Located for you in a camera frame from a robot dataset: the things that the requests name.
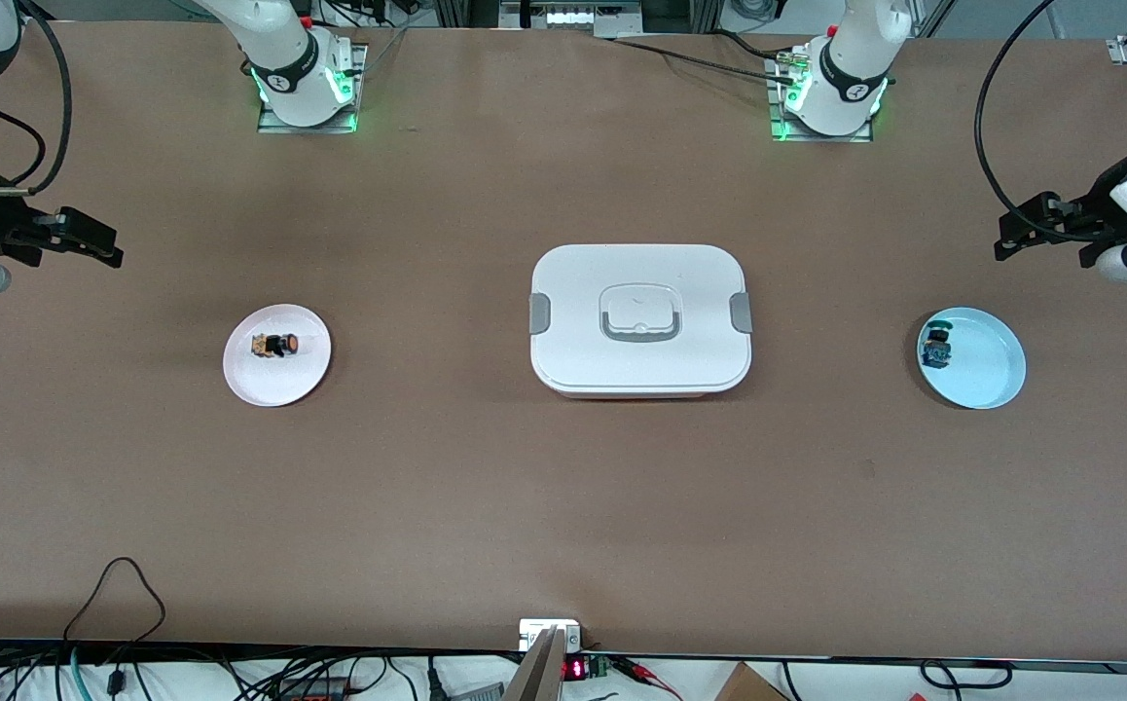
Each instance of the black cable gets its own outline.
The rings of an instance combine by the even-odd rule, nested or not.
[[[354,689],[354,686],[352,686],[352,674],[355,673],[355,666],[360,664],[360,658],[355,658],[355,660],[352,662],[352,668],[346,672],[346,689],[343,690],[343,696],[355,696],[357,693],[364,693],[365,691],[373,689],[379,682],[382,681],[382,677],[387,675],[387,668],[390,666],[387,658],[382,657],[382,673],[378,675],[378,678],[373,680],[373,682],[369,684],[365,684],[363,689]]]
[[[396,23],[390,21],[390,19],[376,17],[376,15],[374,15],[373,12],[366,12],[363,9],[357,8],[357,6],[355,6],[354,3],[347,3],[340,6],[335,3],[334,0],[326,0],[326,3],[329,5],[334,11],[338,12],[341,18],[346,19],[346,21],[352,23],[352,26],[361,26],[361,24],[355,21],[355,19],[352,18],[352,15],[348,15],[347,12],[355,12],[357,15],[361,15],[361,17],[371,18],[373,19],[373,21],[380,25],[385,24],[389,25],[390,27],[396,26]]]
[[[740,46],[742,52],[746,52],[747,54],[754,54],[754,56],[758,56],[760,59],[775,59],[777,54],[791,52],[791,50],[793,50],[793,47],[791,46],[786,46],[783,48],[773,48],[770,50],[770,52],[763,52],[763,50],[755,48],[749,43],[747,43],[747,41],[742,39],[742,36],[738,35],[736,32],[728,32],[725,30],[725,28],[716,28],[716,30],[711,32],[710,34],[715,34],[718,36],[727,36],[728,39],[733,39],[734,43],[737,44],[737,46]]]
[[[434,666],[434,656],[429,656],[429,668],[425,673],[425,678],[429,680],[429,701],[451,701],[446,689],[443,687],[443,680],[438,678],[438,667]]]
[[[268,696],[269,690],[278,686],[283,678],[286,678],[287,675],[295,674],[296,671],[309,668],[311,664],[313,664],[313,662],[301,662],[300,657],[293,657],[291,660],[287,660],[287,664],[284,665],[282,669],[277,671],[277,673],[270,674],[265,678],[261,678],[259,682],[249,683],[247,689],[243,689],[243,691],[234,698],[234,701],[254,701],[254,698],[256,698],[255,695]]]
[[[0,119],[6,121],[6,123],[16,125],[20,130],[23,130],[23,132],[28,133],[28,136],[30,136],[35,141],[35,160],[32,161],[32,165],[28,166],[28,168],[25,171],[10,179],[11,183],[18,185],[18,183],[21,183],[26,178],[32,177],[32,174],[37,171],[37,168],[39,168],[39,163],[44,162],[44,156],[46,156],[47,147],[46,143],[44,143],[44,137],[39,136],[39,132],[37,132],[37,130],[33,127],[33,125],[29,125],[25,123],[25,121],[16,117],[15,115],[9,115],[7,114],[7,112],[2,110],[0,110]]]
[[[53,165],[48,166],[48,171],[44,174],[44,179],[38,185],[28,188],[30,195],[37,195],[45,187],[52,185],[53,179],[61,171],[61,163],[66,159],[66,147],[70,147],[70,123],[73,117],[74,101],[70,94],[70,66],[66,65],[66,55],[61,51],[61,43],[53,34],[53,27],[48,26],[44,12],[32,3],[32,0],[17,0],[19,8],[30,15],[35,23],[39,25],[39,30],[44,33],[48,45],[53,48],[53,56],[57,60],[57,72],[61,72],[61,136],[57,139],[57,152],[53,156]]]
[[[796,692],[796,684],[793,684],[793,673],[789,671],[788,662],[781,660],[781,666],[784,667],[784,683],[789,686],[789,693],[793,695],[793,701],[801,701],[800,693]]]
[[[144,683],[144,675],[140,674],[140,662],[132,660],[132,668],[135,669],[135,682],[140,683],[140,691],[144,692],[145,701],[153,701],[153,695],[149,693],[149,684]]]
[[[668,50],[666,48],[659,48],[658,46],[648,46],[645,44],[636,44],[631,43],[631,41],[621,41],[621,39],[609,39],[609,41],[611,41],[612,44],[619,44],[620,46],[631,46],[633,48],[640,48],[642,50],[642,52],[653,52],[655,54],[663,54],[663,56],[669,56],[672,59],[680,59],[682,61],[696,63],[696,65],[700,66],[713,68],[716,71],[725,71],[729,72],[729,74],[749,76],[749,77],[756,77],[756,79],[760,80],[770,80],[781,85],[793,85],[793,79],[790,79],[790,77],[787,76],[770,76],[763,71],[747,70],[747,68],[726,66],[724,65],[724,63],[716,63],[713,61],[707,61],[706,59],[698,59],[695,56],[685,56],[685,54],[668,52]]]
[[[942,673],[946,673],[946,677],[949,678],[949,682],[941,683],[931,678],[931,675],[928,674],[929,667],[937,667],[942,671]],[[923,676],[923,682],[929,683],[931,686],[937,689],[951,691],[953,692],[953,696],[957,701],[964,701],[960,696],[960,692],[962,692],[964,689],[971,689],[974,691],[992,691],[994,689],[1009,686],[1009,684],[1013,682],[1013,665],[1004,664],[1001,668],[1004,671],[1004,678],[995,680],[993,683],[959,683],[957,682],[957,677],[952,674],[952,671],[949,669],[949,666],[944,665],[941,660],[923,660],[919,664],[919,675]]]
[[[393,669],[399,676],[402,676],[403,681],[408,683],[408,689],[411,689],[411,701],[420,701],[420,698],[417,698],[417,685],[411,682],[411,677],[405,675],[403,671],[399,669],[399,667],[396,666],[396,662],[391,660],[389,657],[387,657],[387,665],[389,665],[390,668]]]
[[[331,669],[334,665],[337,665],[340,662],[343,662],[341,658],[336,658],[336,660],[329,660],[329,662],[322,660],[318,666],[318,668],[300,677],[300,682],[298,682],[296,686],[293,689],[299,689],[300,692],[298,693],[301,693],[301,695],[309,695],[309,693],[311,692],[311,687],[313,687],[313,684],[320,682],[322,677],[326,677],[326,695],[329,696],[331,694],[331,678],[328,676],[329,669]]]
[[[140,585],[144,586],[144,591],[149,593],[149,596],[151,596],[154,603],[158,605],[158,622],[154,622],[154,624],[151,625],[149,630],[145,630],[143,633],[137,635],[136,638],[132,640],[131,645],[141,642],[144,638],[147,638],[147,636],[156,633],[156,630],[158,630],[159,627],[163,624],[163,622],[167,622],[167,604],[162,602],[161,596],[158,595],[158,591],[153,589],[153,586],[150,585],[149,580],[147,580],[147,577],[144,577],[144,569],[141,569],[140,564],[135,562],[133,558],[127,558],[126,554],[121,554],[105,565],[105,569],[101,569],[100,578],[97,578],[96,586],[92,587],[92,593],[88,594],[87,602],[83,602],[83,605],[79,607],[78,612],[74,612],[74,616],[70,618],[70,622],[68,622],[66,627],[64,627],[64,629],[61,630],[62,644],[69,642],[71,629],[74,629],[74,624],[78,624],[79,619],[83,616],[83,613],[88,612],[88,607],[92,605],[94,600],[96,600],[96,595],[100,594],[101,587],[105,586],[105,577],[108,577],[110,569],[114,569],[114,565],[119,562],[126,562],[128,565],[132,565],[132,568],[135,569],[135,576],[140,577]]]
[[[53,660],[53,691],[56,692],[57,701],[62,701],[61,698],[61,657],[62,654],[66,651],[66,644],[62,641],[57,645],[57,657]]]
[[[17,677],[15,680],[15,686],[10,689],[9,695],[6,696],[6,701],[15,701],[15,698],[18,696],[18,690],[23,686],[23,683],[25,683],[26,680],[30,677],[32,673],[34,673],[34,671],[44,662],[44,658],[46,658],[47,656],[48,653],[39,654],[39,656],[35,658],[35,662],[32,662],[32,665],[28,666],[26,673],[21,675],[21,677]]]
[[[222,667],[224,667],[225,674],[231,675],[231,678],[234,680],[234,687],[239,689],[239,692],[247,691],[247,686],[248,686],[247,680],[245,680],[242,676],[240,676],[239,672],[234,669],[234,665],[232,664],[232,662],[230,662],[230,658],[225,657],[225,651],[221,651],[221,649],[220,649],[220,651],[218,651],[218,655],[221,655],[220,664],[222,665]]]
[[[1031,26],[1031,23],[1048,9],[1048,5],[1056,3],[1056,1],[1044,0],[1042,3],[1036,5],[1036,9],[1031,10],[1031,14],[1027,15],[1026,19],[1022,19],[1022,24],[1019,24],[1014,28],[1013,34],[1004,41],[1004,45],[1001,46],[1000,52],[996,52],[995,59],[992,60],[992,66],[987,68],[987,74],[983,77],[983,83],[978,88],[978,101],[974,104],[974,153],[978,156],[978,168],[983,169],[983,177],[987,178],[987,186],[991,186],[992,192],[995,193],[995,198],[1000,199],[1001,204],[1004,204],[1005,210],[1009,210],[1013,216],[1021,219],[1022,223],[1030,227],[1031,230],[1063,240],[1091,240],[1088,236],[1067,233],[1057,231],[1056,228],[1041,225],[1039,222],[1033,222],[1026,214],[1022,214],[1022,210],[1019,210],[1018,205],[1013,204],[1013,199],[1010,199],[1010,196],[1004,194],[1004,187],[1001,187],[1001,184],[995,179],[992,166],[987,163],[987,150],[983,147],[983,108],[987,106],[987,91],[992,86],[992,79],[995,77],[996,69],[1001,66],[1001,62],[1004,61],[1004,54],[1010,52],[1014,41],[1018,41],[1018,37],[1022,36],[1022,32],[1026,32],[1026,28]]]

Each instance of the small toy figure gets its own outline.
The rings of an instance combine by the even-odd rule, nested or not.
[[[951,358],[949,331],[952,325],[934,320],[928,323],[928,339],[923,341],[923,365],[929,369],[947,369]]]
[[[287,355],[295,355],[300,352],[300,339],[293,332],[286,336],[260,336],[252,337],[252,355],[260,358],[286,358]]]

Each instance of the white plate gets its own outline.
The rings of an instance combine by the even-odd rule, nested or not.
[[[949,331],[952,358],[947,369],[923,365],[923,343],[928,325],[944,320]],[[1027,358],[1022,343],[999,318],[969,307],[952,307],[937,311],[914,347],[915,363],[928,383],[947,400],[969,409],[994,409],[1018,396],[1027,378]]]
[[[252,336],[293,332],[300,354],[286,358],[252,355]],[[309,394],[329,367],[331,338],[318,314],[296,304],[275,304],[254,311],[234,327],[225,341],[222,372],[234,394],[257,407],[282,407]]]

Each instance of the container lid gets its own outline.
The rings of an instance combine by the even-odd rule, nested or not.
[[[560,246],[533,268],[533,369],[565,393],[728,390],[751,331],[745,274],[715,246]]]

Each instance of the tabletop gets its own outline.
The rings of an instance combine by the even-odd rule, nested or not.
[[[760,81],[567,32],[412,28],[346,136],[257,134],[221,26],[57,35],[74,133],[34,204],[126,259],[47,254],[0,294],[0,636],[60,635],[131,554],[159,640],[511,647],[569,616],[625,651],[1127,660],[1127,284],[1067,246],[992,258],[971,125],[996,44],[911,41],[875,142],[818,145],[773,141]],[[52,145],[57,85],[28,30],[0,107]],[[986,124],[1014,199],[1080,195],[1127,153],[1127,68],[1027,41]],[[0,124],[0,171],[30,153]],[[736,256],[740,385],[539,382],[533,263],[604,242]],[[255,408],[222,347],[283,302],[326,320],[331,367]],[[957,304],[1021,338],[1011,405],[921,383],[912,339]],[[122,571],[78,635],[153,613]]]

